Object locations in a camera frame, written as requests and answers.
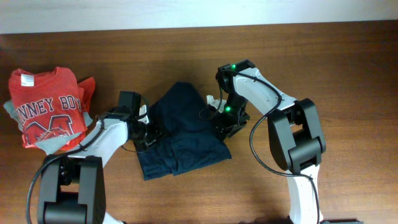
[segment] white label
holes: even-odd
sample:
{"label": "white label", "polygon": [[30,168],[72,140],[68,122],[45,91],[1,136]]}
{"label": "white label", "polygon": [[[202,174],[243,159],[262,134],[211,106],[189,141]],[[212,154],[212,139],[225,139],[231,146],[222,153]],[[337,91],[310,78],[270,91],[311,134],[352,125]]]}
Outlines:
{"label": "white label", "polygon": [[21,74],[21,86],[35,86],[33,75]]}

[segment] crumpled dark garment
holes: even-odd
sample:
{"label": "crumpled dark garment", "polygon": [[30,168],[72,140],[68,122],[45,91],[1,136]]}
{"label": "crumpled dark garment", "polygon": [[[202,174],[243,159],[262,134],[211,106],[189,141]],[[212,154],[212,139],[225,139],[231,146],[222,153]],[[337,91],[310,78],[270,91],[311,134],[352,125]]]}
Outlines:
{"label": "crumpled dark garment", "polygon": [[190,83],[177,82],[149,110],[150,117],[163,122],[168,137],[138,153],[144,180],[179,175],[231,159],[226,145],[217,139],[210,120],[199,118],[206,106]]}

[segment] gray cloth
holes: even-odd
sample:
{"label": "gray cloth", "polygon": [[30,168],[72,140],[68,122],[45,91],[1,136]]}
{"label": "gray cloth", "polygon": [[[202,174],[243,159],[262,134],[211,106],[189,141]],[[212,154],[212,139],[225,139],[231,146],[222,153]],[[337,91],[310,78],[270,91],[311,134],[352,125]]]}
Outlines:
{"label": "gray cloth", "polygon": [[[9,100],[3,105],[4,109],[6,109],[7,113],[10,115],[12,119],[17,121],[18,123],[18,128],[20,131],[23,130],[22,124],[19,121],[17,111],[15,110],[14,105],[12,104],[12,101]],[[85,120],[86,127],[88,127],[92,122],[92,118],[89,116],[87,112],[83,112],[83,118]],[[60,148],[62,148],[64,145],[68,143],[68,141],[71,141],[72,139],[77,138],[81,133],[76,133],[72,134],[70,136],[63,136],[63,137],[57,137],[57,138],[50,138],[41,142],[35,143],[35,146],[39,147],[42,149],[47,155],[53,154],[57,152]]]}

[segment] navy fabric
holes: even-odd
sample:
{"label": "navy fabric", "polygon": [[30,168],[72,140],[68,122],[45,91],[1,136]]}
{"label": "navy fabric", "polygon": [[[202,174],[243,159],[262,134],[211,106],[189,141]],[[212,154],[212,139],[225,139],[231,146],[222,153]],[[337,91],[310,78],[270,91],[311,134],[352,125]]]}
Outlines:
{"label": "navy fabric", "polygon": [[150,116],[163,122],[169,137],[138,153],[144,180],[183,174],[231,158],[226,145],[216,138],[211,121],[199,118],[205,106],[196,89],[182,82],[151,106]]}

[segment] table surface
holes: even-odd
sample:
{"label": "table surface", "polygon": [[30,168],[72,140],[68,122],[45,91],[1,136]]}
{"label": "table surface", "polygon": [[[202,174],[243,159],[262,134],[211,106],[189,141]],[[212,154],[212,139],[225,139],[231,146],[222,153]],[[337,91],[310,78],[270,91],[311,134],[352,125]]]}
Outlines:
{"label": "table surface", "polygon": [[[95,78],[92,116],[115,106],[121,90],[154,103],[176,81],[192,83],[203,98],[218,96],[216,69],[244,58],[286,94],[315,102],[327,145],[318,180],[325,219],[396,223],[397,21],[0,35],[0,103],[10,98],[7,80],[16,68],[56,66]],[[137,156],[118,150],[104,169],[108,212],[128,223],[285,218],[287,181],[253,158],[248,137],[261,114],[252,104],[248,113],[248,127],[226,140],[231,160],[183,175],[143,181]],[[0,116],[0,222],[24,223],[27,190],[45,154],[24,149],[15,121],[4,110]],[[265,124],[254,144],[277,168]]]}

